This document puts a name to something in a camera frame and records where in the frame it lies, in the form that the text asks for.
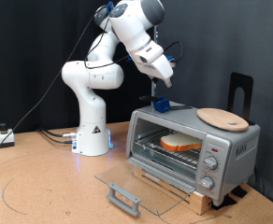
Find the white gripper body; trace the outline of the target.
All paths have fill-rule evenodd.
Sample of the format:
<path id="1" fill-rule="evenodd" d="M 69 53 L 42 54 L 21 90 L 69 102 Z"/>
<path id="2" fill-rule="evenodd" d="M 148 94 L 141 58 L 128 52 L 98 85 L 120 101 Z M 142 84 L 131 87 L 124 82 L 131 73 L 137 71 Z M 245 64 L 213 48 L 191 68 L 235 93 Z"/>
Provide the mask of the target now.
<path id="1" fill-rule="evenodd" d="M 173 76 L 170 62 L 164 54 L 151 63 L 142 63 L 139 70 L 148 76 L 160 78 L 164 82 L 169 82 Z"/>

